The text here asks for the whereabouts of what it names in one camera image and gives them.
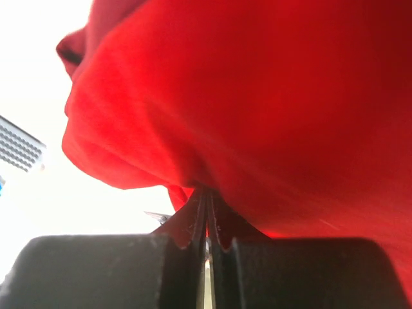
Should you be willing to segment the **red t-shirt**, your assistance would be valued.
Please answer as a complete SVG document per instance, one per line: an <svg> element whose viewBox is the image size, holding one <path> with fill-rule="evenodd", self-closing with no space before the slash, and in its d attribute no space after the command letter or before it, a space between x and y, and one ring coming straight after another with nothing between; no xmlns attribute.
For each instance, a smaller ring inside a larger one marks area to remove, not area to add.
<svg viewBox="0 0 412 309"><path fill-rule="evenodd" d="M176 209L213 188L269 236L372 239L411 293L410 1L94 1L56 50L81 171Z"/></svg>

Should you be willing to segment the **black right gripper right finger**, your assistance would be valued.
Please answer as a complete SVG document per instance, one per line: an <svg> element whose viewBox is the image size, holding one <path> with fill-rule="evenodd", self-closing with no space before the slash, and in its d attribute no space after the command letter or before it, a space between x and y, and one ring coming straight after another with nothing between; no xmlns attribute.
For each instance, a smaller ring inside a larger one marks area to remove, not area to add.
<svg viewBox="0 0 412 309"><path fill-rule="evenodd" d="M387 254L362 238L270 238L205 193L215 308L409 308Z"/></svg>

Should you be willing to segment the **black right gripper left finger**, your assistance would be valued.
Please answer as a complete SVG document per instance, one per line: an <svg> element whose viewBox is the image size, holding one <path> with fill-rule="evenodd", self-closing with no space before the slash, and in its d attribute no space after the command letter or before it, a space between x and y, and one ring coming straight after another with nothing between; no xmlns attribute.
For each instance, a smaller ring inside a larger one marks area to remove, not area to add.
<svg viewBox="0 0 412 309"><path fill-rule="evenodd" d="M150 234L34 238L1 285L1 307L202 308L205 224L198 189Z"/></svg>

